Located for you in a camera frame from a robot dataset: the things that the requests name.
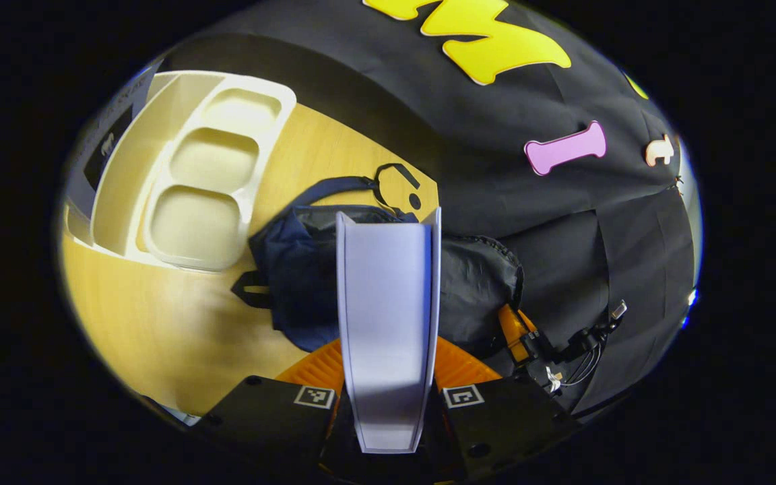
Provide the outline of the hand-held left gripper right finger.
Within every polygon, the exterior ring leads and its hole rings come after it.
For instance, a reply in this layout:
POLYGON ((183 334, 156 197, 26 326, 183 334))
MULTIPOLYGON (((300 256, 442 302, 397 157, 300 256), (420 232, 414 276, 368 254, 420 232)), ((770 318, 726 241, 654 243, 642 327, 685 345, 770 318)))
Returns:
POLYGON ((500 377, 438 338, 422 435, 435 481, 474 481, 505 472, 578 429, 578 421, 527 375, 500 377))

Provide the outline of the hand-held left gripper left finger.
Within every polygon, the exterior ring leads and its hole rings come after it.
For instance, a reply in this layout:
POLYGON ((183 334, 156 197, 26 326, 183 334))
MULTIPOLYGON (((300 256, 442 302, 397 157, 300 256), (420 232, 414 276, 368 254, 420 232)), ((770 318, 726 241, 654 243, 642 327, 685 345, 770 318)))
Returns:
POLYGON ((335 339, 276 379, 249 375, 192 432, 256 472, 348 472, 355 466, 355 436, 343 385, 335 339))

